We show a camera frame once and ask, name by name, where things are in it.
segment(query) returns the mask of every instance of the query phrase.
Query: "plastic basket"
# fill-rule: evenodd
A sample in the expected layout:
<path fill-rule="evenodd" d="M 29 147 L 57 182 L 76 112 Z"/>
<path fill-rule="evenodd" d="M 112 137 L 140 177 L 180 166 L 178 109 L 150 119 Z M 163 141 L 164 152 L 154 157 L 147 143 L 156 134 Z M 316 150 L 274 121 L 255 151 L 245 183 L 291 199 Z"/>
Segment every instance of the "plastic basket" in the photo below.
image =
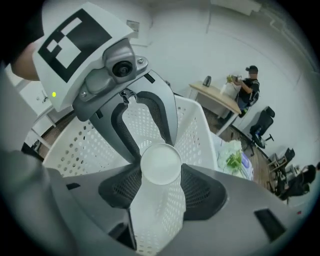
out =
<path fill-rule="evenodd" d="M 216 170 L 217 157 L 202 107 L 175 96 L 178 133 L 175 148 L 185 164 Z M 164 143 L 149 109 L 130 98 L 123 121 L 140 149 Z M 43 164 L 57 169 L 63 177 L 91 174 L 127 165 L 89 121 L 76 117 L 52 145 Z M 130 205 L 137 253 L 155 255 L 179 232 L 186 210 L 181 176 L 168 185 L 154 185 L 142 176 L 141 187 Z"/>

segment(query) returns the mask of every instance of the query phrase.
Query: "wooden table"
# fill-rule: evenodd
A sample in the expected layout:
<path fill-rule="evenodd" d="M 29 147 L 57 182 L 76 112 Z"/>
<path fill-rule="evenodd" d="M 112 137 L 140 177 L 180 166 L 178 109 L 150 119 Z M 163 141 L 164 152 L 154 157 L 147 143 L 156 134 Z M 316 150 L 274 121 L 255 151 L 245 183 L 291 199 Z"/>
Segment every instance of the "wooden table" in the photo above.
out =
<path fill-rule="evenodd" d="M 228 110 L 233 112 L 232 117 L 222 126 L 222 128 L 216 133 L 216 135 L 220 136 L 222 132 L 227 129 L 227 127 L 237 118 L 239 114 L 241 114 L 241 110 L 238 107 L 236 101 L 230 98 L 226 94 L 221 94 L 220 90 L 214 86 L 206 87 L 203 85 L 202 81 L 197 81 L 189 84 L 191 87 L 191 93 L 189 98 L 195 100 L 197 98 L 197 94 L 202 94 L 209 99 L 219 103 L 224 106 Z"/>

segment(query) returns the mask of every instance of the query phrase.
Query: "man wearing black cap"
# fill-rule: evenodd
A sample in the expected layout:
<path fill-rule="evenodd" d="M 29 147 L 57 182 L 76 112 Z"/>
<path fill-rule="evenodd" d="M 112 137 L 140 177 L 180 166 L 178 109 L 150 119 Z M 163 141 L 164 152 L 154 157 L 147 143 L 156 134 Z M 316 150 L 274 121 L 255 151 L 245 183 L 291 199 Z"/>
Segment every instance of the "man wearing black cap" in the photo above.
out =
<path fill-rule="evenodd" d="M 250 103 L 251 99 L 255 95 L 255 93 L 259 90 L 259 81 L 258 81 L 258 68 L 254 65 L 245 68 L 249 73 L 249 78 L 244 80 L 236 80 L 236 77 L 233 79 L 233 83 L 236 86 L 241 86 L 241 89 L 235 98 L 235 101 L 238 104 L 239 109 L 244 110 Z M 224 124 L 231 118 L 232 112 L 226 116 L 226 118 L 222 121 Z"/>

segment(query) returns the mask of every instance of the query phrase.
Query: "chair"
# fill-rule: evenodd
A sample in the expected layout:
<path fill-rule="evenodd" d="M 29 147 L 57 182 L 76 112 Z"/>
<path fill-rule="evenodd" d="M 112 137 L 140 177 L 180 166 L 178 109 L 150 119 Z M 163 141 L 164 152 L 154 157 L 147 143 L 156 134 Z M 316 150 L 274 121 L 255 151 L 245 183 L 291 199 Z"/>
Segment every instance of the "chair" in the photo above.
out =
<path fill-rule="evenodd" d="M 268 164 L 268 166 L 272 166 L 272 165 L 275 166 L 275 168 L 270 170 L 270 172 L 274 172 L 279 168 L 286 168 L 288 163 L 295 157 L 295 155 L 296 153 L 294 149 L 290 149 L 290 148 L 288 148 L 285 151 L 284 156 L 281 158 L 278 158 L 278 156 L 275 154 L 275 160 Z"/>
<path fill-rule="evenodd" d="M 252 154 L 251 157 L 255 155 L 254 147 L 258 146 L 261 149 L 266 148 L 266 141 L 268 140 L 274 140 L 271 134 L 269 134 L 269 137 L 267 139 L 263 139 L 262 136 L 265 134 L 267 129 L 274 123 L 273 118 L 275 117 L 275 112 L 268 106 L 265 110 L 263 110 L 260 114 L 260 117 L 258 119 L 258 122 L 251 126 L 250 128 L 250 135 L 251 135 L 251 141 L 247 145 L 247 147 L 244 149 L 244 151 L 250 147 Z"/>

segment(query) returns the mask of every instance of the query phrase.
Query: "wooden floor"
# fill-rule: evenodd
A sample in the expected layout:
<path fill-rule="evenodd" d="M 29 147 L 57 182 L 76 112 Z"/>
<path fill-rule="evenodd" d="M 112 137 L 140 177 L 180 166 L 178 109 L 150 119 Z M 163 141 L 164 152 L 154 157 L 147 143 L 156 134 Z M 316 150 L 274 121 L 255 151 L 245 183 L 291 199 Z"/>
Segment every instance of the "wooden floor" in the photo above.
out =
<path fill-rule="evenodd" d="M 217 116 L 213 114 L 211 111 L 207 109 L 203 109 L 205 117 L 207 119 L 209 128 L 211 132 L 217 133 L 221 124 L 219 123 Z M 69 114 L 62 118 L 57 124 L 55 128 L 52 128 L 49 132 L 47 132 L 43 138 L 47 141 L 50 145 L 52 145 L 60 133 L 64 130 L 64 128 L 71 122 L 71 120 L 75 117 L 75 114 Z M 237 130 L 229 126 L 220 136 L 224 141 L 229 142 L 231 140 L 240 140 L 242 148 L 244 149 L 248 144 L 248 139 L 239 133 Z M 264 155 L 257 149 L 254 148 L 254 156 L 251 155 L 251 149 L 248 148 L 246 152 L 244 152 L 252 163 L 253 171 L 253 180 L 260 184 L 261 186 L 268 188 L 267 182 L 270 180 L 270 173 L 268 168 L 268 161 L 264 157 Z M 43 158 L 46 157 L 48 153 L 48 148 L 44 145 L 39 147 L 38 153 Z"/>

